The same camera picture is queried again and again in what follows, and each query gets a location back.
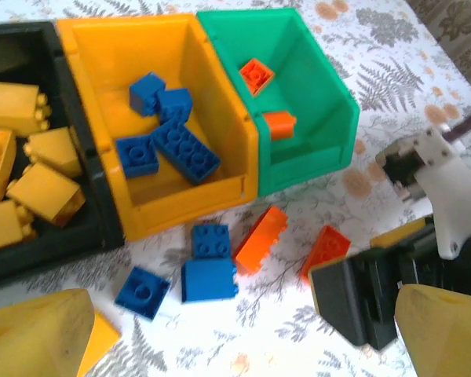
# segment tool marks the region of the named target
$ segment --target black plastic bin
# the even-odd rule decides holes
[[[73,127],[85,168],[76,180],[86,196],[82,209],[66,227],[57,228],[40,218],[33,227],[39,238],[0,249],[0,284],[30,273],[108,251],[124,244],[119,217],[105,177],[79,94],[53,24],[50,22],[0,24],[0,81],[39,85],[53,114],[51,129]],[[17,139],[11,180],[18,178],[29,160],[25,139]]]

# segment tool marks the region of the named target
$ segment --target yellow plastic bin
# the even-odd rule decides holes
[[[139,240],[257,196],[258,132],[193,14],[59,20],[57,26],[128,240]],[[187,87],[190,129],[221,159],[192,186],[159,154],[155,175],[126,179],[115,140],[159,122],[129,106],[129,86],[153,71]]]

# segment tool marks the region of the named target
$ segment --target storage bin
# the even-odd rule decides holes
[[[259,196],[350,164],[359,106],[294,9],[197,17],[257,126]],[[276,74],[256,97],[239,73],[253,58]],[[262,114],[281,111],[297,118],[294,136],[271,141]]]
[[[258,132],[193,14],[59,20],[64,52],[93,131],[128,240],[253,200]],[[167,89],[187,87],[194,108],[187,128],[221,159],[192,186],[159,154],[155,175],[126,179],[115,140],[147,134],[157,118],[129,106],[129,86],[149,72]]]
[[[66,227],[35,218],[38,239],[1,248],[0,283],[123,245],[110,188],[100,158],[91,152],[93,139],[53,24],[0,24],[0,81],[40,85],[53,110],[51,129],[70,126],[77,141],[85,172],[76,181],[86,197]],[[30,163],[23,153],[25,141],[17,139],[11,179],[20,177]]]

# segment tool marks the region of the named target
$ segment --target green plastic bin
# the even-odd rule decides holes
[[[360,108],[294,9],[197,17],[257,125],[259,196],[350,164]],[[276,73],[256,97],[239,73],[254,57]],[[262,114],[280,111],[297,118],[294,137],[271,141]]]

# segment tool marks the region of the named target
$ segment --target floral tablecloth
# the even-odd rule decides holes
[[[109,254],[63,266],[0,290],[0,306],[70,287],[88,288],[95,306],[122,340],[90,376],[392,376],[414,375],[401,340],[381,353],[350,346],[313,308],[298,271],[325,224],[352,240],[369,239],[430,212],[422,201],[403,205],[373,163],[396,137],[429,124],[451,126],[471,113],[471,86],[403,0],[0,0],[0,22],[80,16],[263,9],[293,6],[362,108],[351,167],[294,186],[206,221],[228,223],[233,246],[270,204],[289,226],[261,273],[239,277],[231,301],[181,304],[182,263],[190,227],[176,227]],[[471,166],[471,135],[464,140]],[[172,282],[153,322],[113,304],[133,265]]]

